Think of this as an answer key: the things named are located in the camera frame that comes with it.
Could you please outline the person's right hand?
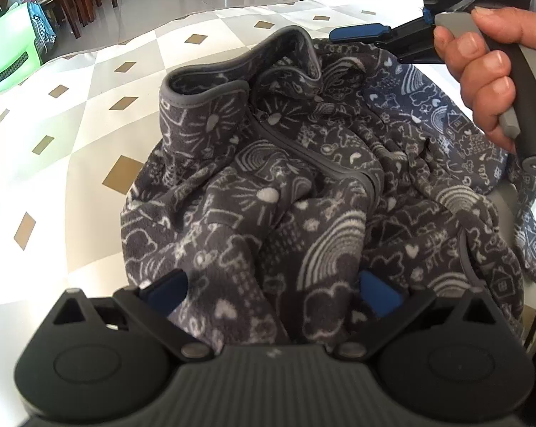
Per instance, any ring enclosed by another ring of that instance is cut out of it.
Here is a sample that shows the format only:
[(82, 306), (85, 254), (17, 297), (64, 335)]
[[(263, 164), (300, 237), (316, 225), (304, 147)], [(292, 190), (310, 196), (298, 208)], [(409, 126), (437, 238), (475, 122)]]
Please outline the person's right hand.
[(536, 49), (536, 12), (476, 7), (471, 16), (481, 30), (479, 34), (467, 32), (456, 38), (448, 29), (437, 26), (434, 48), (460, 83), (463, 102), (471, 109), (475, 124), (491, 142), (515, 152), (514, 141), (499, 125), (499, 116), (512, 106), (516, 97), (516, 86), (510, 78), (512, 64), (503, 51), (488, 50), (483, 36)]

